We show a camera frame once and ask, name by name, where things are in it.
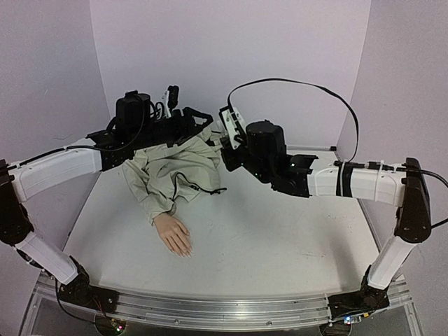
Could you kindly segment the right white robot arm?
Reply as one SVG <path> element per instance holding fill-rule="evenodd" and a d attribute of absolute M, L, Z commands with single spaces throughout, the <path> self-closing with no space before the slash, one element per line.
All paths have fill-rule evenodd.
<path fill-rule="evenodd" d="M 419 162 L 353 163 L 316 155 L 289 155 L 284 131 L 268 120 L 244 126 L 225 117 L 221 154 L 232 172 L 245 168 L 274 191 L 294 197 L 345 197 L 395 206 L 396 225 L 367 268 L 360 289 L 328 298 L 334 319 L 372 313 L 389 306 L 387 290 L 411 251 L 431 234 L 428 190 Z"/>

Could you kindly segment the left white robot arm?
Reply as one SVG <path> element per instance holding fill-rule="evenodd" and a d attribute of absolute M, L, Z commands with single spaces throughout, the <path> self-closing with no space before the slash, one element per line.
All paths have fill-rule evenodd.
<path fill-rule="evenodd" d="M 78 305 L 95 298 L 88 276 L 71 257 L 35 231 L 24 203 L 33 196 L 79 176 L 106 172 L 131 160 L 137 150 L 181 145 L 209 126 L 213 118 L 190 107 L 178 109 L 179 89 L 168 87 L 164 101 L 131 91 L 115 103 L 115 116 L 103 130 L 77 142 L 8 164 L 1 161 L 1 242 L 67 285 Z"/>

